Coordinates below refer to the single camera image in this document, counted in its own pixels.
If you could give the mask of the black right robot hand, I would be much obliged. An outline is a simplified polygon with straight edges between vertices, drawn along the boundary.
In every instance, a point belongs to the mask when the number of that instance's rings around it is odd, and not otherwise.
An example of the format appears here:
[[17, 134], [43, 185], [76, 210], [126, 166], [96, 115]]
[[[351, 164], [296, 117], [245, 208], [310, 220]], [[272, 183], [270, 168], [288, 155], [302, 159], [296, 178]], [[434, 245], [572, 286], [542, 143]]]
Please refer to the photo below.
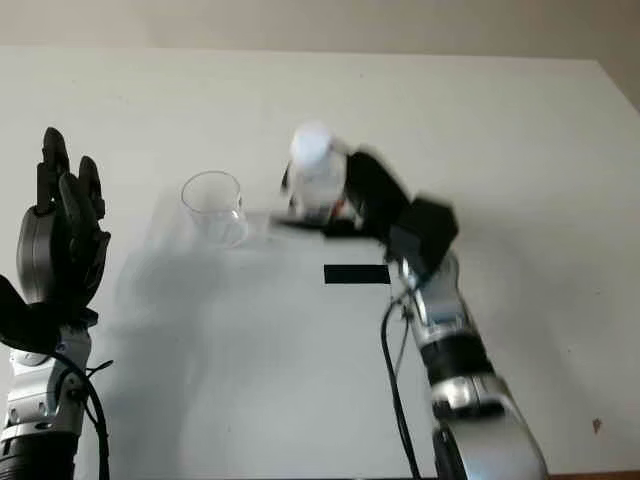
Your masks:
[[410, 204], [405, 190], [385, 163], [367, 150], [356, 150], [346, 156], [344, 197], [355, 209], [359, 222], [334, 213], [328, 220], [273, 217], [271, 222], [319, 232], [329, 239], [367, 238], [386, 244], [391, 227]]

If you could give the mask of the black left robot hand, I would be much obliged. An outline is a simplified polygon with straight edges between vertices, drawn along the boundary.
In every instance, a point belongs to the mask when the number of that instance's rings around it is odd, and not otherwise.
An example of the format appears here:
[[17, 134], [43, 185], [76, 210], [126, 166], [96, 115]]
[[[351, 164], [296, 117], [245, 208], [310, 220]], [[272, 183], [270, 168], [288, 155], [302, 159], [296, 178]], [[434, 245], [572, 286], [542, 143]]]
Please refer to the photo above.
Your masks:
[[73, 173], [62, 133], [45, 130], [36, 168], [36, 201], [24, 214], [16, 262], [29, 304], [59, 325], [94, 324], [88, 308], [103, 278], [111, 234], [102, 229], [106, 203], [96, 162]]

